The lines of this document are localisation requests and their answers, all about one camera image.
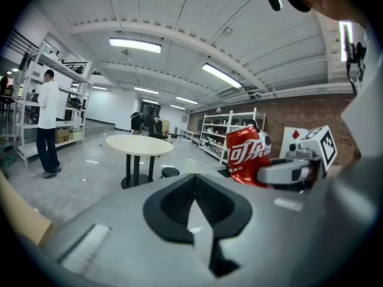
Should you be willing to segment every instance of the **white shirt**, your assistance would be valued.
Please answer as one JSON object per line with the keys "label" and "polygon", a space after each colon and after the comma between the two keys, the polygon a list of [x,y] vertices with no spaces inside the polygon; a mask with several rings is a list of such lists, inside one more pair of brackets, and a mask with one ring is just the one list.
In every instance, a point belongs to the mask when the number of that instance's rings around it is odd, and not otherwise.
{"label": "white shirt", "polygon": [[383,54],[375,33],[366,29],[366,69],[361,90],[342,113],[363,157],[383,154]]}
{"label": "white shirt", "polygon": [[56,82],[49,81],[40,88],[38,103],[40,115],[38,127],[41,129],[54,129],[56,127],[57,104],[59,103],[59,87]]}

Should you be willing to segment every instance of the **white shelving unit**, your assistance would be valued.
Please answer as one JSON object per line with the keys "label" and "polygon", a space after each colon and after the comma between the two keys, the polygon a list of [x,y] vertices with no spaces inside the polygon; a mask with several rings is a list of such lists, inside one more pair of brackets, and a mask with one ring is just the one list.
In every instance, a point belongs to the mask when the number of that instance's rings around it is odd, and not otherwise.
{"label": "white shelving unit", "polygon": [[[34,155],[37,155],[37,148],[36,148],[36,142],[26,143],[25,141],[25,130],[27,129],[36,129],[37,124],[28,124],[26,123],[25,118],[25,108],[26,106],[39,106],[39,103],[37,102],[30,102],[27,101],[27,93],[29,90],[29,87],[31,86],[31,82],[37,83],[37,84],[43,84],[42,79],[36,77],[34,75],[34,71],[36,68],[37,63],[46,65],[47,67],[51,68],[52,70],[61,73],[62,75],[70,78],[72,82],[79,83],[78,90],[72,90],[70,88],[63,88],[59,86],[59,90],[61,92],[71,94],[76,96],[81,101],[84,100],[84,98],[87,98],[87,104],[89,103],[90,93],[92,91],[92,85],[93,83],[86,80],[81,74],[78,74],[74,72],[72,69],[69,69],[62,63],[60,63],[58,60],[53,59],[51,56],[49,56],[47,53],[44,52],[45,45],[43,45],[41,48],[39,48],[34,54],[31,54],[31,62],[28,68],[23,69],[22,72],[20,72],[19,79],[17,81],[17,85],[15,87],[15,114],[13,114],[13,142],[14,142],[14,148],[16,150],[16,153],[24,160],[25,166],[28,166],[28,158]],[[18,93],[20,88],[22,88],[22,96],[21,98],[18,97]],[[82,127],[83,128],[83,137],[81,139],[70,139],[63,143],[57,143],[56,148],[71,144],[76,141],[83,141],[84,142],[84,136],[85,136],[85,113],[83,120],[81,117],[82,112],[86,112],[85,109],[75,109],[75,108],[69,108],[66,106],[59,106],[59,108],[63,108],[65,110],[72,111],[72,117],[71,121],[57,121],[56,127],[67,127],[70,129]]]}
{"label": "white shelving unit", "polygon": [[198,148],[217,158],[220,164],[227,164],[229,155],[226,148],[226,134],[246,127],[251,120],[256,120],[258,127],[263,131],[265,119],[266,114],[257,112],[257,108],[254,108],[253,112],[234,113],[230,111],[229,114],[221,115],[205,114]]}

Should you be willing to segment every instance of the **ceiling light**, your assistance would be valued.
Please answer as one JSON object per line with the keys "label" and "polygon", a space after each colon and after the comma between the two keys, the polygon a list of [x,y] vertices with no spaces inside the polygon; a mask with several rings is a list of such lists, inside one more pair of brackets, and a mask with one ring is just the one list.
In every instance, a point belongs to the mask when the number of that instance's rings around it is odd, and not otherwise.
{"label": "ceiling light", "polygon": [[142,100],[144,102],[149,102],[149,103],[154,103],[154,104],[158,104],[158,102],[155,102],[155,101],[151,101],[151,100]]}
{"label": "ceiling light", "polygon": [[141,49],[155,53],[161,53],[161,45],[152,44],[145,41],[135,41],[132,39],[110,38],[109,43],[115,47],[127,47]]}
{"label": "ceiling light", "polygon": [[178,100],[182,100],[182,101],[186,101],[186,102],[190,102],[192,104],[198,104],[198,102],[195,102],[195,101],[192,101],[192,100],[188,100],[188,99],[185,99],[185,98],[181,98],[181,97],[177,97]]}
{"label": "ceiling light", "polygon": [[209,64],[204,64],[202,69],[215,75],[216,77],[219,77],[221,80],[224,80],[225,82],[229,83],[230,85],[234,86],[235,88],[241,88],[242,87],[241,83],[234,80],[232,77],[228,76],[227,74],[224,74],[222,71],[218,70],[216,67],[213,67]]}
{"label": "ceiling light", "polygon": [[139,88],[139,87],[135,87],[134,89],[135,89],[135,90],[140,90],[140,91],[146,91],[147,93],[155,93],[155,94],[158,94],[158,91],[153,91],[153,90],[149,90],[149,89],[144,89],[144,88]]}
{"label": "ceiling light", "polygon": [[101,89],[101,90],[108,90],[108,89],[105,88],[105,87],[97,87],[97,86],[93,86],[92,88],[94,88],[94,89]]}
{"label": "ceiling light", "polygon": [[352,43],[352,24],[351,22],[339,22],[339,32],[341,33],[341,62],[347,61],[345,31],[348,31],[348,41]]}
{"label": "ceiling light", "polygon": [[180,108],[179,106],[175,106],[175,105],[171,105],[171,107],[173,107],[173,108],[179,108],[179,109],[184,109],[184,108]]}

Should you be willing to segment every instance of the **coca-cola can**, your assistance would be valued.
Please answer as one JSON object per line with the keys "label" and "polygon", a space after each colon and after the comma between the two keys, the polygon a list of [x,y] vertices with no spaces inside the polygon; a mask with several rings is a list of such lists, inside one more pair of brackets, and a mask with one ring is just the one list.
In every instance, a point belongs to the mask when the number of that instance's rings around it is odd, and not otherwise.
{"label": "coca-cola can", "polygon": [[270,159],[253,125],[226,134],[228,165],[232,178],[239,183],[267,187],[257,180],[259,168],[271,166]]}

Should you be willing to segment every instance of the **hair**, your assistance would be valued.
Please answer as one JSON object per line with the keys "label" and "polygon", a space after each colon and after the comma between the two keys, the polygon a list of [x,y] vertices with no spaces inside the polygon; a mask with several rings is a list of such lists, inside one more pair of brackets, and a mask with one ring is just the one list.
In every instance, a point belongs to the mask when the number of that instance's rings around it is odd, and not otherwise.
{"label": "hair", "polygon": [[47,70],[45,74],[49,75],[51,78],[54,78],[54,72],[52,70]]}

